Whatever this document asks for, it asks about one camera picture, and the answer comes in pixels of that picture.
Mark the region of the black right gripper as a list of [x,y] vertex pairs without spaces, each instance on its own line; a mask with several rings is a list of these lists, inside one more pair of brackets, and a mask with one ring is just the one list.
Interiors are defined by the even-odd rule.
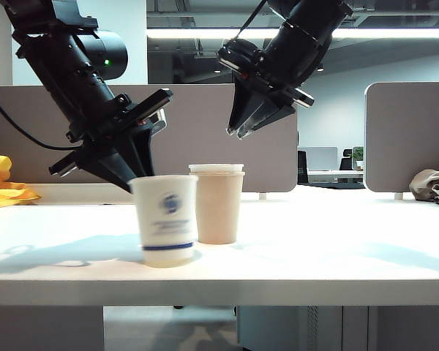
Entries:
[[[234,83],[233,107],[226,128],[229,135],[237,132],[241,140],[293,115],[294,103],[306,108],[314,104],[314,98],[299,88],[315,68],[315,49],[310,42],[305,45],[273,39],[261,50],[245,39],[234,39],[219,49],[218,58],[232,69],[238,81]],[[250,115],[255,93],[281,108],[263,103]]]

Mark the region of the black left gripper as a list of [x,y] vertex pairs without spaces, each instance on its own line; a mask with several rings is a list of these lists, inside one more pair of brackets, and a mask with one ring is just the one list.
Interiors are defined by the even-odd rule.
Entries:
[[158,89],[139,103],[109,88],[54,89],[50,95],[70,123],[68,140],[81,142],[49,167],[50,174],[85,170],[129,193],[135,175],[154,175],[151,139],[163,128],[161,110],[172,101],[170,89]]

